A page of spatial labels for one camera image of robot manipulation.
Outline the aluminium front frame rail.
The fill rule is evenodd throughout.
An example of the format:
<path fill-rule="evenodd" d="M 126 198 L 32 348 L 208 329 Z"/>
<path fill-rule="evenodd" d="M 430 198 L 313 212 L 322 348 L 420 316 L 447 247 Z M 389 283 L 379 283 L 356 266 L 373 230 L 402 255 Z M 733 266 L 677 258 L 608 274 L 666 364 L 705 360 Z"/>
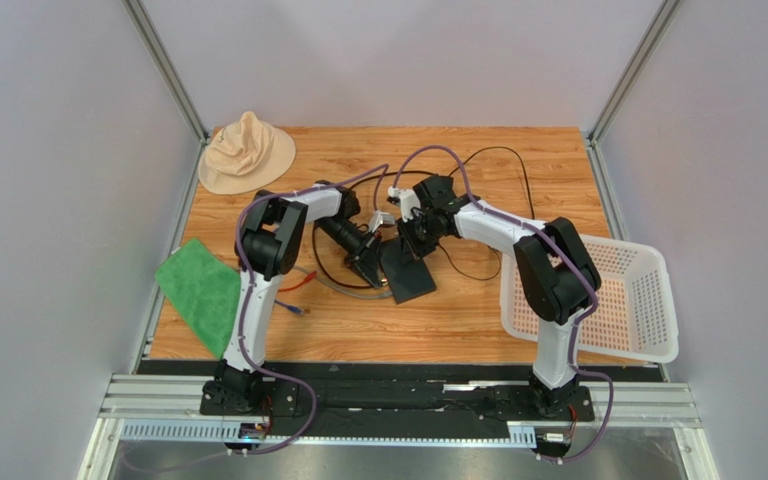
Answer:
<path fill-rule="evenodd" d="M 467 411 L 316 408 L 303 419 L 207 416 L 211 362 L 152 361 L 108 385 L 79 477 L 407 477 L 422 472 L 522 478 L 718 477 L 691 389 L 650 367 L 596 367 L 580 386 L 596 419 L 503 421 Z M 446 383 L 526 381 L 525 365 L 276 363 L 309 393 L 313 379 Z"/>

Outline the black network switch box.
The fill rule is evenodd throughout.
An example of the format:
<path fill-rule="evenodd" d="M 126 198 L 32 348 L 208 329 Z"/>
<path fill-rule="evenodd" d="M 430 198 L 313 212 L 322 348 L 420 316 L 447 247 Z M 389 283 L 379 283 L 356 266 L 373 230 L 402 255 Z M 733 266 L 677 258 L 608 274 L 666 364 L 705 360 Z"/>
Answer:
<path fill-rule="evenodd" d="M 399 239 L 387 240 L 381 245 L 379 264 L 396 304 L 403 304 L 437 290 L 423 259 L 402 259 Z"/>

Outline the white plastic mesh basket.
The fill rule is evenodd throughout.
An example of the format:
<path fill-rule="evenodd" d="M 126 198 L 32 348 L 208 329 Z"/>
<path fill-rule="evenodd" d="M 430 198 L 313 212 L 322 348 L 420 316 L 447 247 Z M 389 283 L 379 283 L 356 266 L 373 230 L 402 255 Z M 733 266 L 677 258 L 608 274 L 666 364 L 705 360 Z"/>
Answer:
<path fill-rule="evenodd" d="M 581 239 L 601 276 L 598 309 L 577 335 L 577 350 L 618 358 L 670 363 L 678 355 L 678 327 L 666 262 L 649 246 L 591 235 Z M 513 256 L 502 256 L 500 307 L 511 336 L 537 343 L 554 328 L 528 305 Z"/>

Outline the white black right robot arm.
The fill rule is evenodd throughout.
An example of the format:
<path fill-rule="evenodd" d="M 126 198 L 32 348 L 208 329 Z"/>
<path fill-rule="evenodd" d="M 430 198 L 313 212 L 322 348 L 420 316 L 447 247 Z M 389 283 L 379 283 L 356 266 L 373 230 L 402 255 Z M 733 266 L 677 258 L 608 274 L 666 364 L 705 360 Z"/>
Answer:
<path fill-rule="evenodd" d="M 433 253 L 446 236 L 473 240 L 515 260 L 525 299 L 542 320 L 530 385 L 547 407 L 577 387 L 573 328 L 596 308 L 600 274 L 566 218 L 530 220 L 491 206 L 471 193 L 456 195 L 448 176 L 432 175 L 411 189 L 391 186 L 405 260 Z"/>

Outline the green microfiber cloth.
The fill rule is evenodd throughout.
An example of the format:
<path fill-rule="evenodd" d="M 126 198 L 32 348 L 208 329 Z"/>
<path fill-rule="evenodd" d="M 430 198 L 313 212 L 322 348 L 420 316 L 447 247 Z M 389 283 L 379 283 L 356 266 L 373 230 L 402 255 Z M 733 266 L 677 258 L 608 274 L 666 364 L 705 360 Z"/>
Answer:
<path fill-rule="evenodd" d="M 240 298 L 239 272 L 198 239 L 176 249 L 154 275 L 163 295 L 210 354 L 229 345 Z"/>

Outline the beige bucket hat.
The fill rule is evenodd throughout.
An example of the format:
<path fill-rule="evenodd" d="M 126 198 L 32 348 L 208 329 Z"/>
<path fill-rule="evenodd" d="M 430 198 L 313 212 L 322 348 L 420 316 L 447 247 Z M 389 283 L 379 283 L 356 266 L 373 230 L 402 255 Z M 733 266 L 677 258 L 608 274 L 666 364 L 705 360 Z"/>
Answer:
<path fill-rule="evenodd" d="M 246 111 L 219 129 L 198 163 L 200 184 L 216 195 L 238 195 L 279 179 L 293 165 L 296 144 L 284 130 Z"/>

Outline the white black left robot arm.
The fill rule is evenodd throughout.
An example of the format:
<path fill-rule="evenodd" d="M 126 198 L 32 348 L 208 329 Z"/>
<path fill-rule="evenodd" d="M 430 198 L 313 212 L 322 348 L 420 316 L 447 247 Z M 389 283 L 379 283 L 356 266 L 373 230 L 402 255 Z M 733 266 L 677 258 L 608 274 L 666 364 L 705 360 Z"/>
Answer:
<path fill-rule="evenodd" d="M 263 397 L 267 330 L 274 301 L 300 253 L 307 224 L 353 216 L 356 195 L 343 183 L 319 181 L 289 193 L 261 190 L 240 214 L 235 252 L 240 266 L 239 303 L 223 357 L 209 384 L 216 401 L 251 411 Z"/>

